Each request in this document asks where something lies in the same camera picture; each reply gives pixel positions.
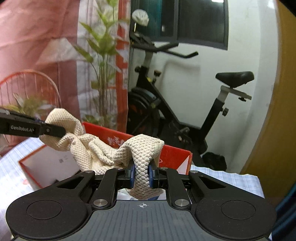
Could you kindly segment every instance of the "green plant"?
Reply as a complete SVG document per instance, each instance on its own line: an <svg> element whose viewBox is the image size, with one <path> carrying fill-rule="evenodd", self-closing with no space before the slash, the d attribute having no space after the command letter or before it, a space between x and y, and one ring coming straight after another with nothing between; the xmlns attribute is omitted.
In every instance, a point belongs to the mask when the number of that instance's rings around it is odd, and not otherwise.
<svg viewBox="0 0 296 241"><path fill-rule="evenodd" d="M46 100L42 100L37 96L23 99L16 93L12 93L12 95L17 104L3 106L5 109L41 119L41 116L48 114L48 110L55 108L53 105L48 104Z"/></svg>
<svg viewBox="0 0 296 241"><path fill-rule="evenodd" d="M111 63L111 58L118 54L116 50L117 37L110 34L112 26L119 23L120 21L115 18L115 8L118 5L118 0L106 0L111 10L103 11L101 7L101 1L97 1L98 9L97 13L99 15L99 23L103 24L104 32L96 32L91 26L80 23L90 34L86 38L92 52L95 53L97 62L95 61L94 55L89 53L80 46L74 46L76 51L80 53L85 61L91 64L94 72L96 74L96 80L91 81L91 88L97 90L98 96L92 98L92 102L96 108L96 112L100 116L99 119L92 115L86 115L83 120L99 124L105 127L109 127L110 122L110 106L111 106L111 93L108 89L109 82L116 76L116 71L118 70Z"/></svg>

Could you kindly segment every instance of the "bike seat post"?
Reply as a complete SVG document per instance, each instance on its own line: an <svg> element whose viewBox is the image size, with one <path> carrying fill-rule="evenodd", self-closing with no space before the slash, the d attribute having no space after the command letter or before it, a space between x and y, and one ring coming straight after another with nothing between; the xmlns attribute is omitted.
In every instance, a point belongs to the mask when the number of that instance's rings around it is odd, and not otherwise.
<svg viewBox="0 0 296 241"><path fill-rule="evenodd" d="M223 86L223 85L221 86L220 93L219 93L219 95L217 97L217 99L220 100L223 103L225 103L225 100L226 100L226 98L228 96L228 93L229 93L228 89L225 89L224 87L226 87L226 86Z"/></svg>
<svg viewBox="0 0 296 241"><path fill-rule="evenodd" d="M144 63L142 64L142 66L149 69L152 57L153 57L153 52L145 51L145 59L144 59Z"/></svg>

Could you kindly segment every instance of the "black bike seat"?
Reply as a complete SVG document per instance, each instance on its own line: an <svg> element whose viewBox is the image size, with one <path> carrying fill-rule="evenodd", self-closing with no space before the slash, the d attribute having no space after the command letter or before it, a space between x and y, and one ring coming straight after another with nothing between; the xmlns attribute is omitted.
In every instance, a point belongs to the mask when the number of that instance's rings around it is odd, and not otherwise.
<svg viewBox="0 0 296 241"><path fill-rule="evenodd" d="M244 72L226 72L216 74L216 79L220 80L230 88L236 88L254 80L254 74L251 71Z"/></svg>

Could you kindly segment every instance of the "knitted cloth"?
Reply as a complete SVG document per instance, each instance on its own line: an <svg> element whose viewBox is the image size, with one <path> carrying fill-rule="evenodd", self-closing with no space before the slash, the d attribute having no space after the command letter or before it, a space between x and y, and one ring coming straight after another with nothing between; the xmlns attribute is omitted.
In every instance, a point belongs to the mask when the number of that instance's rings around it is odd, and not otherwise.
<svg viewBox="0 0 296 241"><path fill-rule="evenodd" d="M84 134L80 121L65 109L53 109L45 122L64 127L66 135L62 138L43 135L40 140L55 150L70 150L81 171L94 170L96 175L100 175L111 168L126 168L133 158L136 171L130 195L145 200L162 193L161 189L149 187L148 177L149 162L154 159L158 165L164 145L162 140L141 134L128 139L119 149L114 149L97 136Z"/></svg>

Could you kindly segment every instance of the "blue checkered cloth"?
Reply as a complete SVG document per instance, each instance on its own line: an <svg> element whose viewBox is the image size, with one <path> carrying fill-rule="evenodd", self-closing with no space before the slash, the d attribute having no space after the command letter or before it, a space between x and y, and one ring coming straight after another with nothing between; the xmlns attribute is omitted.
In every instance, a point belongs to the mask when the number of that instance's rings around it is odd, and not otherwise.
<svg viewBox="0 0 296 241"><path fill-rule="evenodd" d="M43 143L39 138L29 138L10 150L0 159L0 241L10 240L11 233L5 220L8 206L17 198L33 192L18 161L29 155Z"/></svg>
<svg viewBox="0 0 296 241"><path fill-rule="evenodd" d="M237 173L213 171L210 168L197 167L194 165L191 165L190 170L196 170L196 171L202 172L202 173L209 175L211 177L214 177L220 181L231 184L231 185L236 186L240 189L243 189L245 191L256 194L260 197L264 197L262 187L261 187L259 178L257 176L253 176L250 174L239 175Z"/></svg>
<svg viewBox="0 0 296 241"><path fill-rule="evenodd" d="M10 203L15 199L33 192L33 188L27 182L18 161L32 153L43 143L38 138L29 138L17 145L0 159L0 241L10 240L10 230L5 220L5 212ZM258 177L253 175L239 175L213 171L205 167L191 166L191 170L197 170L221 181L239 187L248 192L264 197Z"/></svg>

